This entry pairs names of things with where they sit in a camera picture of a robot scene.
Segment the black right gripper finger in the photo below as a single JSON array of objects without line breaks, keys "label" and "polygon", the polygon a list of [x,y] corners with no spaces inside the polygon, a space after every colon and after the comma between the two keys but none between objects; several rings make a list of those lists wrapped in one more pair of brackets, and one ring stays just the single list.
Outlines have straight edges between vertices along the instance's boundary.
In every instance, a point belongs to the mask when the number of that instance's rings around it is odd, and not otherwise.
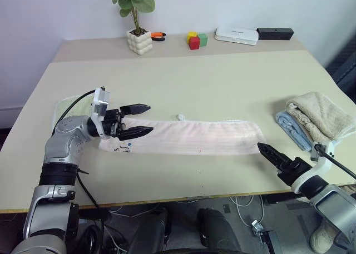
[{"label": "black right gripper finger", "polygon": [[271,163],[290,163],[291,159],[285,154],[280,153],[271,145],[266,143],[257,143],[260,153]]},{"label": "black right gripper finger", "polygon": [[259,148],[259,151],[279,171],[284,169],[284,166],[287,163],[287,156],[285,154],[280,153],[273,147],[262,147]]}]

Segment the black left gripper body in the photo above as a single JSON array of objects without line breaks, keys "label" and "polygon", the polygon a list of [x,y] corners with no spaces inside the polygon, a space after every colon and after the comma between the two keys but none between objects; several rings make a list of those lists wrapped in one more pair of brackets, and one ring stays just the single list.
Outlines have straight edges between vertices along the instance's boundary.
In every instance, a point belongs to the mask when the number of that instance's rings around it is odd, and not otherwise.
[{"label": "black left gripper body", "polygon": [[125,130],[126,125],[123,123],[125,115],[119,109],[111,109],[106,111],[104,120],[102,121],[103,131],[105,135],[113,138],[119,138]]}]

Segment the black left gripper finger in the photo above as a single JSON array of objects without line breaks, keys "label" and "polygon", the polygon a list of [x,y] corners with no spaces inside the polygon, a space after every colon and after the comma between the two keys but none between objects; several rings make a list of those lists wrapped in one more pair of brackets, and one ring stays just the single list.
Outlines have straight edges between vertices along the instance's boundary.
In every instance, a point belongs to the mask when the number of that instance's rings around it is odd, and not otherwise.
[{"label": "black left gripper finger", "polygon": [[154,130],[153,127],[147,127],[147,126],[136,126],[136,127],[131,127],[127,130],[120,130],[116,137],[120,141],[126,141],[126,140],[131,140],[139,137],[143,137],[150,132]]},{"label": "black left gripper finger", "polygon": [[131,105],[120,107],[120,112],[124,116],[137,115],[137,114],[142,114],[150,109],[151,107],[148,105],[137,103],[137,104],[131,104]]}]

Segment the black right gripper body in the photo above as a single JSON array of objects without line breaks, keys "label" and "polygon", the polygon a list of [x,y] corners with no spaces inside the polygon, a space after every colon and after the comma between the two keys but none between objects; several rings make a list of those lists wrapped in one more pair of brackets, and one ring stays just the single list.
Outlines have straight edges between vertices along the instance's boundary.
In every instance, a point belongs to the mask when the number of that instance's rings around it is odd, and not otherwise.
[{"label": "black right gripper body", "polygon": [[278,177],[287,185],[291,186],[302,174],[311,170],[312,166],[296,157],[295,160],[286,159],[277,166]]}]

